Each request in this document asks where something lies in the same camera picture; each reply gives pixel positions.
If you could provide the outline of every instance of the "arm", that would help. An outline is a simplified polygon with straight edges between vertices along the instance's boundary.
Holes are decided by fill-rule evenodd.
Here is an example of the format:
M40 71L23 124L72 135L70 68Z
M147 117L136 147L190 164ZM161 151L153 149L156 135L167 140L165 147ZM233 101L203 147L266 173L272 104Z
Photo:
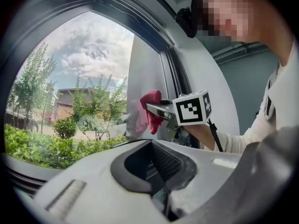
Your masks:
M260 111L256 116L251 128L244 135L232 136L226 133L217 132L221 146L224 152L242 153L245 147L253 142L260 142L265 136L275 131L275 126L265 120L264 106L267 99L267 91L265 91ZM214 137L207 125L185 126L184 129L196 137L206 148L212 151L218 151Z

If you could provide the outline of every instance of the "green hedge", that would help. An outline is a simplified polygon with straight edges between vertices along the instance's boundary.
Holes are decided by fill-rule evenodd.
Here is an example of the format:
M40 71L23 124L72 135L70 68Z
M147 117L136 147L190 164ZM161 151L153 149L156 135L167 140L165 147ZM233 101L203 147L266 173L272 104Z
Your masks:
M5 125L6 153L19 160L49 168L66 168L79 159L125 142L114 140L60 139Z

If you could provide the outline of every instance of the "white shirt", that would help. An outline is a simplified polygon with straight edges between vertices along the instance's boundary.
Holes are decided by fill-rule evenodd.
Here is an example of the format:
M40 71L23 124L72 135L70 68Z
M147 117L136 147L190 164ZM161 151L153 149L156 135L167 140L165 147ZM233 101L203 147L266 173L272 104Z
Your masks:
M267 98L271 99L275 112L270 120L264 116ZM299 51L294 41L285 67L279 66L275 83L266 89L260 111L251 128L244 135L232 136L217 132L224 152L242 153L253 142L262 141L268 134L285 126L299 125Z

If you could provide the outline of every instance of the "bush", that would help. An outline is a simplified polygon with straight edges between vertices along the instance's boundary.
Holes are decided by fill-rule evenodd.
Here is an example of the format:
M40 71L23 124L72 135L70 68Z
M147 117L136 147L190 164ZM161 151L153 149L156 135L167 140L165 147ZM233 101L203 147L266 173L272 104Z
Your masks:
M114 140L68 140L5 125L8 155L49 168L66 168L85 156L110 149L126 140L126 137Z
M60 138L70 139L76 134L77 124L72 118L67 117L56 120L53 129L55 134L57 134Z

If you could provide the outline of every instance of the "sky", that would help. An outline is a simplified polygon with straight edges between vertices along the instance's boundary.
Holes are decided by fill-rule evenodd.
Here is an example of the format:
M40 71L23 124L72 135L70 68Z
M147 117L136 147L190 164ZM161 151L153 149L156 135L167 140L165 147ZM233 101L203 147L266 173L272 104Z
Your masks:
M82 87L88 78L94 84L103 74L103 84L112 74L110 92L128 75L134 34L98 14L81 14L50 33L46 58L54 56L57 67L49 80L58 89L74 88L77 75Z

